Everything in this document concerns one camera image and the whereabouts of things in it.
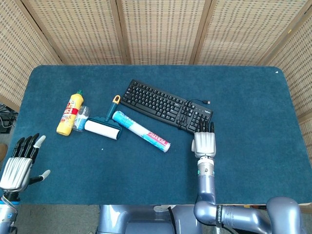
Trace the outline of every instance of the bottle label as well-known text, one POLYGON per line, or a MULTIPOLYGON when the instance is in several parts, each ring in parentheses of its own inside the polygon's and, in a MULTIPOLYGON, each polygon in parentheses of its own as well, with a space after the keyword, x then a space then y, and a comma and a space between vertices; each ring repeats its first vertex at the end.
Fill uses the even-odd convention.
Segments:
POLYGON ((75 107, 76 102, 70 99, 60 121, 65 122, 70 118, 71 115, 77 115, 79 110, 75 107))

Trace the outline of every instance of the wicker panel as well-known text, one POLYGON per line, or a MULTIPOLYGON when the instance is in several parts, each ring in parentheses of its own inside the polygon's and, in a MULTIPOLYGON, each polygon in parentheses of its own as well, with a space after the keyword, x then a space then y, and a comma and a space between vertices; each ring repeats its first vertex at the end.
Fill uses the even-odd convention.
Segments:
POLYGON ((312 165, 312 118, 300 124, 300 129, 306 143, 310 163, 312 165))
POLYGON ((109 0, 23 0, 64 63, 122 64, 109 0))
POLYGON ((198 64, 256 65, 305 0, 217 0, 198 64))
POLYGON ((188 64, 204 0, 124 0, 133 64, 188 64))
POLYGON ((286 76, 298 116, 312 110, 312 16, 269 62, 286 76))
POLYGON ((0 25, 0 95, 19 107, 34 67, 58 62, 14 1, 0 1, 0 25))

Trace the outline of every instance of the red label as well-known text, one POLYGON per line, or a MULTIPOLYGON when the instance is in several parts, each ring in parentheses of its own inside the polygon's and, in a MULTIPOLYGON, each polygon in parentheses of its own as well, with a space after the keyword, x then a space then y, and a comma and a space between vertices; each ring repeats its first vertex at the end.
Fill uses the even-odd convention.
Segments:
POLYGON ((78 114, 78 109, 76 108, 66 108, 64 111, 64 114, 72 114, 72 115, 77 115, 78 114))
POLYGON ((166 140, 164 140, 163 138, 161 138, 160 136, 156 135, 155 133, 151 133, 149 132, 148 135, 153 138, 155 141, 159 142, 162 145, 167 145, 168 142, 166 140))

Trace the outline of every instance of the white roller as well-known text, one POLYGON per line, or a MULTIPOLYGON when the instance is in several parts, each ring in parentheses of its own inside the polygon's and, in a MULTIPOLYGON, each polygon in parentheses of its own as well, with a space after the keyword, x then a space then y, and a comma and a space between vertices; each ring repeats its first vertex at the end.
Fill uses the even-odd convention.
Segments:
POLYGON ((84 125, 84 129, 93 133, 100 134, 105 137, 109 137, 111 139, 117 140, 117 135, 120 130, 116 128, 111 128, 106 125, 96 123, 88 120, 84 125))

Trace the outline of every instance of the table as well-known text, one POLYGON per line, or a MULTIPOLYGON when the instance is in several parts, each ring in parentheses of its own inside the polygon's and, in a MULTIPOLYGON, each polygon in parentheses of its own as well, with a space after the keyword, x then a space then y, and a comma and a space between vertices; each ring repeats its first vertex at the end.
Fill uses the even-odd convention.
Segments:
POLYGON ((312 170, 282 71, 253 66, 39 66, 25 91, 8 156, 25 136, 46 135, 31 175, 51 170, 20 194, 23 203, 194 204, 193 136, 126 106, 133 120, 171 143, 163 153, 127 129, 119 140, 56 127, 71 94, 83 90, 91 116, 138 79, 214 111, 216 201, 265 204, 273 196, 311 202, 312 170))

